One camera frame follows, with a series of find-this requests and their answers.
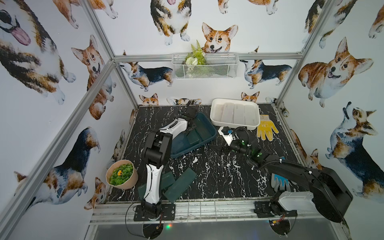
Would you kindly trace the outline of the teal plastic storage box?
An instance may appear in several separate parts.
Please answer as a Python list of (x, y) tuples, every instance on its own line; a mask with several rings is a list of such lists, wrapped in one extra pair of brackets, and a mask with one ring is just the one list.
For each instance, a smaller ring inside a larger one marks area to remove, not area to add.
[(217, 130), (204, 113), (198, 113), (195, 124), (192, 131), (182, 132), (173, 139), (171, 158), (183, 156), (214, 140)]

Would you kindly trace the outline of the white plastic storage box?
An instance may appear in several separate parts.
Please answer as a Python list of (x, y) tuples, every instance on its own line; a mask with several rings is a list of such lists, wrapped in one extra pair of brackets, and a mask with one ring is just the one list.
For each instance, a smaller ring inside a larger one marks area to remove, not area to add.
[(210, 119), (217, 127), (245, 127), (250, 131), (261, 123), (260, 109), (256, 103), (220, 98), (212, 102)]

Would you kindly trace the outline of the dark green pencil case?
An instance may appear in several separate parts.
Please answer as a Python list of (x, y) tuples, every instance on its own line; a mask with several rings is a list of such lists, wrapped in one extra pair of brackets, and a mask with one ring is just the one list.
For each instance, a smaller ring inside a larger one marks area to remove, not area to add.
[(218, 129), (218, 133), (224, 138), (225, 143), (229, 147), (234, 148), (235, 146), (239, 146), (240, 144), (239, 139), (236, 137), (236, 131), (239, 129), (240, 128), (231, 129), (229, 127), (220, 127)]
[(200, 136), (196, 130), (193, 130), (187, 134), (187, 140), (190, 146), (194, 146), (200, 142)]
[(174, 204), (175, 201), (183, 195), (196, 177), (197, 174), (191, 168), (186, 169), (184, 173), (174, 182), (174, 184), (168, 188), (168, 190), (164, 193), (164, 196), (170, 203)]
[[(176, 180), (175, 180), (175, 177), (174, 177), (172, 172), (167, 172), (167, 173), (163, 174), (161, 177), (161, 181), (160, 181), (161, 192), (163, 193), (166, 189), (168, 189), (171, 185), (173, 185), (175, 181)], [(147, 188), (146, 184), (138, 187), (138, 193), (139, 193), (139, 199), (140, 200), (142, 200), (146, 196), (145, 195), (146, 188)]]

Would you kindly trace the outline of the dark green pencil case front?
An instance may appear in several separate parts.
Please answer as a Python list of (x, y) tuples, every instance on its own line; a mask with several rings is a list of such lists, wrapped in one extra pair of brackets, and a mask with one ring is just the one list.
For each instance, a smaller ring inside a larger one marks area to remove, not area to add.
[(170, 203), (174, 204), (175, 201), (183, 195), (196, 177), (197, 174), (191, 168), (186, 169), (184, 173), (174, 182), (174, 184), (168, 188), (168, 190), (164, 193), (164, 196)]

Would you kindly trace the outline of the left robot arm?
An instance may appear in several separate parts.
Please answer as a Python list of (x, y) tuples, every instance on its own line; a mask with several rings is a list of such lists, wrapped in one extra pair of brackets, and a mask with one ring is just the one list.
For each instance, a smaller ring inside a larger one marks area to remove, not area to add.
[(144, 209), (158, 210), (161, 208), (160, 183), (164, 165), (171, 157), (173, 139), (181, 133), (189, 133), (197, 125), (195, 119), (198, 110), (191, 107), (188, 101), (183, 112), (179, 113), (168, 125), (152, 130), (146, 138), (142, 152), (142, 160), (147, 168), (146, 193), (141, 206)]

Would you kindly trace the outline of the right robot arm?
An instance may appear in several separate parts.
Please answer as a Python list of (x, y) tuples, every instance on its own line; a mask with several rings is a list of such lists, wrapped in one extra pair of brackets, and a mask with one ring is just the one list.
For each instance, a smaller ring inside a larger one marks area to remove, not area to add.
[(221, 127), (218, 133), (228, 145), (225, 149), (243, 155), (254, 170), (263, 170), (304, 187), (311, 193), (310, 203), (323, 217), (335, 223), (344, 220), (353, 196), (334, 170), (304, 167), (264, 152), (251, 143), (250, 133), (244, 127), (234, 130)]

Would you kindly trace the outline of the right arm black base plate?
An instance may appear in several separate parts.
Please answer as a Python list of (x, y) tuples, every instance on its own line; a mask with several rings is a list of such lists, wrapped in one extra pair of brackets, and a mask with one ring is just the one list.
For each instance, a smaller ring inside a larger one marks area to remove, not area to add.
[(254, 202), (254, 213), (258, 218), (281, 218), (281, 217), (297, 217), (297, 211), (287, 211), (283, 209), (277, 202), (256, 201)]

